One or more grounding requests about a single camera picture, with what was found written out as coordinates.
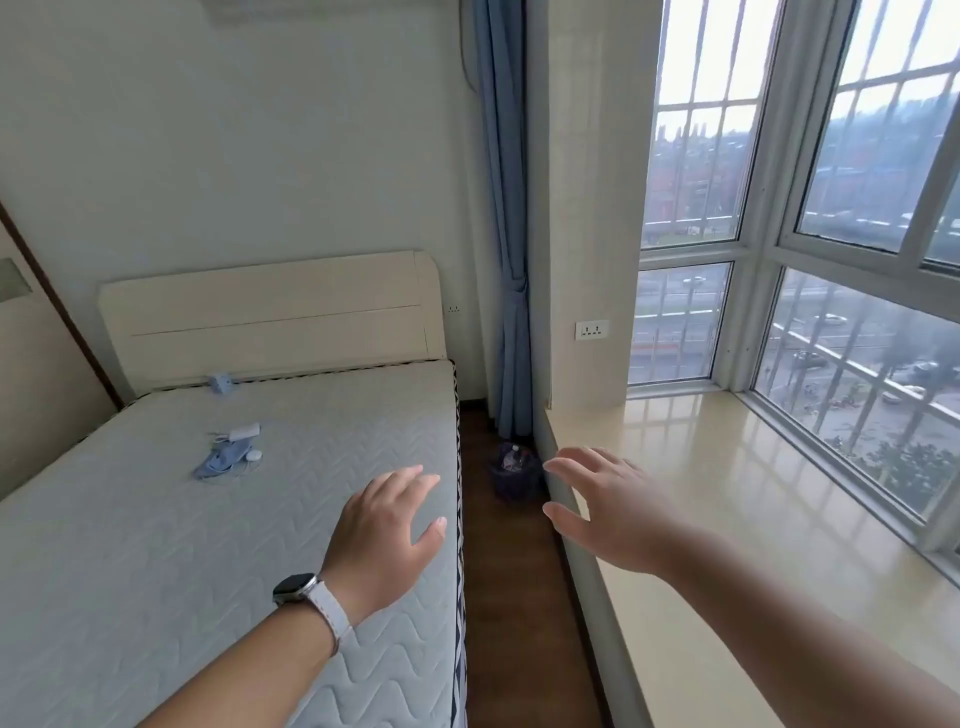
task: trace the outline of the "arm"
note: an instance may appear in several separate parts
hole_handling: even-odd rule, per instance
[[[444,542],[446,519],[410,543],[410,523],[440,478],[422,466],[384,473],[355,494],[320,571],[354,626],[406,594]],[[333,633],[310,604],[287,604],[201,670],[141,728],[279,728],[333,655]]]
[[[603,449],[557,454],[544,467],[583,495],[590,518],[547,503],[557,530],[614,566],[676,589],[787,728],[960,725],[956,693],[686,522],[635,465]]]

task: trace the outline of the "left hand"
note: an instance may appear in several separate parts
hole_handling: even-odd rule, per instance
[[[414,514],[440,482],[422,472],[417,465],[378,475],[350,497],[333,530],[320,578],[354,627],[409,592],[444,544],[443,517],[410,543]]]

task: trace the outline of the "bed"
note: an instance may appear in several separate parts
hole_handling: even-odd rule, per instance
[[[353,491],[422,462],[442,481],[415,532],[446,515],[455,538],[290,725],[466,725],[456,376],[429,257],[123,281],[101,309],[139,397],[0,501],[0,722],[135,724],[319,568]],[[215,371],[245,381],[217,395]],[[253,422],[260,463],[191,479],[209,433]]]

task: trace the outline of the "bed frame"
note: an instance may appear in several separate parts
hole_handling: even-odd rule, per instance
[[[100,310],[134,392],[446,358],[426,253],[352,255],[108,283]]]

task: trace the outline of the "face mask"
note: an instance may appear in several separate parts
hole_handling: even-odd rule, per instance
[[[229,473],[230,469],[243,460],[244,456],[251,450],[252,439],[252,437],[245,437],[233,442],[214,443],[204,462],[194,469],[193,476],[203,480]]]

